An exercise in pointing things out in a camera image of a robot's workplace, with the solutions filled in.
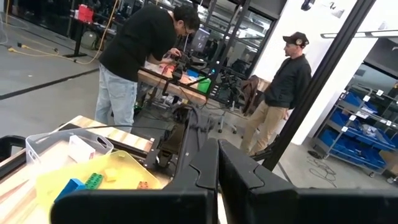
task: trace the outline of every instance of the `yellow tray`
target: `yellow tray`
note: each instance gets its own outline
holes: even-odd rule
[[[70,179],[76,178],[85,183],[92,173],[105,175],[106,169],[118,173],[115,181],[104,179],[99,189],[137,189],[140,181],[147,182],[150,189],[162,189],[163,186],[150,172],[125,151],[117,151],[90,160],[84,164],[74,164],[55,170],[36,179],[36,199],[38,204],[49,211],[54,200]]]

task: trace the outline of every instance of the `baseball cap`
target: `baseball cap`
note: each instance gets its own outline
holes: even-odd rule
[[[300,47],[305,47],[310,43],[307,36],[301,32],[295,32],[291,36],[283,36],[283,39],[288,44],[295,44]]]

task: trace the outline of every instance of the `white plastic bin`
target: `white plastic bin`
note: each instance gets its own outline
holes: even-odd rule
[[[26,139],[26,163],[31,166],[32,175],[36,176],[82,162],[77,162],[71,156],[71,151],[75,154],[79,152],[84,154],[90,147],[95,152],[87,161],[93,157],[108,154],[113,150],[112,143],[103,136],[91,133],[89,129],[79,128],[36,134]]]

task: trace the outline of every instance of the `yellow lego brick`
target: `yellow lego brick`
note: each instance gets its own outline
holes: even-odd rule
[[[107,182],[115,181],[118,178],[118,172],[116,169],[106,169],[105,170],[105,180]]]

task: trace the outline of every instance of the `black jacket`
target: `black jacket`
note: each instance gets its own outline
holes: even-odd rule
[[[293,109],[311,80],[311,66],[304,55],[284,60],[268,88],[264,99],[269,106]]]

